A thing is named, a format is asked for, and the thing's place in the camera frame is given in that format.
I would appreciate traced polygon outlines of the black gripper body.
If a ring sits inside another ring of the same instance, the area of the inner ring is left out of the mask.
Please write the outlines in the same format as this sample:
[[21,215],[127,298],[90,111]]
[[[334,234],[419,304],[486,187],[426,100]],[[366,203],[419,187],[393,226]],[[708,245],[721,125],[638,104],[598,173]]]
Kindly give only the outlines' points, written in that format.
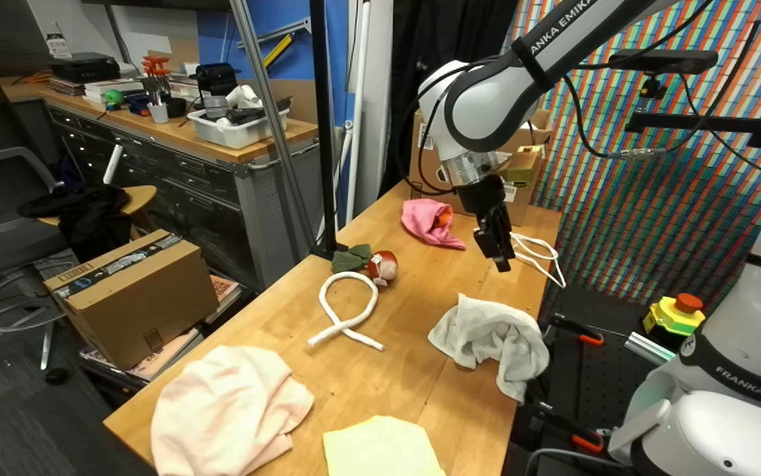
[[477,230],[510,234],[510,216],[504,208],[504,186],[498,175],[485,177],[477,186],[461,187],[462,207],[477,216]]

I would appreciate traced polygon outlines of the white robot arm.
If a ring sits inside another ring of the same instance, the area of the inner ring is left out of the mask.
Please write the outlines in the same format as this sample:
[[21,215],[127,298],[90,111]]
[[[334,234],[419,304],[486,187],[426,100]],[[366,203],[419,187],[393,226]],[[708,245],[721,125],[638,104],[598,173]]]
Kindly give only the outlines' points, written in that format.
[[[499,149],[555,83],[652,3],[564,0],[510,50],[449,62],[419,88],[426,134],[498,268],[512,260]],[[761,476],[761,234],[713,314],[638,386],[609,454],[639,476]]]

